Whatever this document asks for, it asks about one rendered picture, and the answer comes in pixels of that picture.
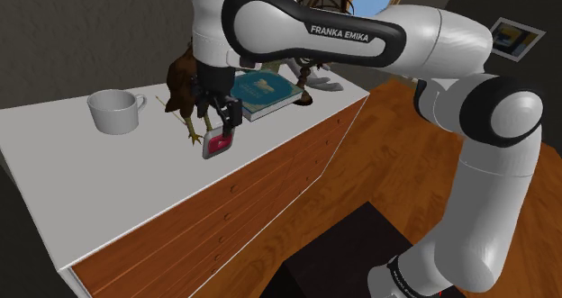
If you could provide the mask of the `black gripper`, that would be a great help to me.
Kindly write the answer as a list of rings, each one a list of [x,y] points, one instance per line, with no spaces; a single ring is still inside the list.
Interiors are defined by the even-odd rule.
[[[222,136],[229,137],[242,123],[242,101],[230,96],[234,84],[235,68],[214,67],[196,62],[195,105],[197,117],[207,115],[213,108],[222,120]]]

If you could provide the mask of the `brown chicken figure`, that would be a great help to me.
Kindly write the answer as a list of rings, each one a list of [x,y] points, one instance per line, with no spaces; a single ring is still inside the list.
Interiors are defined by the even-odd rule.
[[[201,142],[201,135],[195,133],[191,115],[195,107],[195,97],[191,93],[192,79],[196,76],[196,59],[193,55],[193,42],[189,42],[183,55],[174,60],[168,67],[167,81],[170,98],[166,103],[165,112],[179,111],[186,123],[192,144]]]

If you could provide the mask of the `teal book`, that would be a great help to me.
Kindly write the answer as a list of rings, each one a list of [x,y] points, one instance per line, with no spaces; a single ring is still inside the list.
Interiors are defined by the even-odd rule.
[[[231,95],[242,101],[242,114],[253,122],[299,100],[303,89],[271,71],[237,75]]]

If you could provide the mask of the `brown twisted twig sculpture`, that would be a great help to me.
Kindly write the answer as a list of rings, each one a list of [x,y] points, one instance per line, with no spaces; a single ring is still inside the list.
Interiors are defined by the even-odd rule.
[[[298,0],[300,5],[327,10],[329,12],[338,12],[342,14],[353,14],[354,7],[350,0]],[[297,105],[310,105],[313,103],[311,95],[305,90],[307,86],[312,89],[339,92],[343,90],[343,86],[337,82],[331,82],[327,77],[317,77],[313,69],[321,69],[330,71],[330,62],[321,62],[318,59],[293,58],[286,62],[287,66],[297,75],[298,81],[296,85],[303,89],[302,96],[295,101]]]

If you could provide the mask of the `white cup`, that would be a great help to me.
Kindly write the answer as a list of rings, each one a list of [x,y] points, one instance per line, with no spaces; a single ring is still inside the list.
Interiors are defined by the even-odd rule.
[[[86,103],[100,132],[123,135],[139,126],[139,114],[147,104],[147,97],[125,90],[105,89],[91,94]]]

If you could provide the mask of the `white-topped wooden chest of drawers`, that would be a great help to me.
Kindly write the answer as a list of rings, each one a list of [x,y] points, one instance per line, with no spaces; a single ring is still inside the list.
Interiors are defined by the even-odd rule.
[[[145,86],[135,131],[83,97],[0,110],[0,298],[188,298],[324,171],[367,91],[312,91],[203,158]]]

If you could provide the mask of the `dark robot stand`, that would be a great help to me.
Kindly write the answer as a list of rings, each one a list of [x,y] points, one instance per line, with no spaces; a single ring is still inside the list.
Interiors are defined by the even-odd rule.
[[[369,270],[411,247],[366,202],[286,259],[259,298],[371,298]]]

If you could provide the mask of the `red phone with grey frame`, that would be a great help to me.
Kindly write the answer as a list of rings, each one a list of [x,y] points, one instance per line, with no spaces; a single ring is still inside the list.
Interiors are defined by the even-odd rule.
[[[228,136],[223,135],[222,127],[208,131],[204,135],[203,159],[209,159],[228,150],[234,139],[235,130],[232,129]]]

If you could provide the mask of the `framed wall picture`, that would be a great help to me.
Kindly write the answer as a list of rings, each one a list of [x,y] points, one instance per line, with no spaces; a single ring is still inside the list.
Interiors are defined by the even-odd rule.
[[[492,52],[495,55],[519,62],[546,34],[545,31],[499,17],[491,27]]]

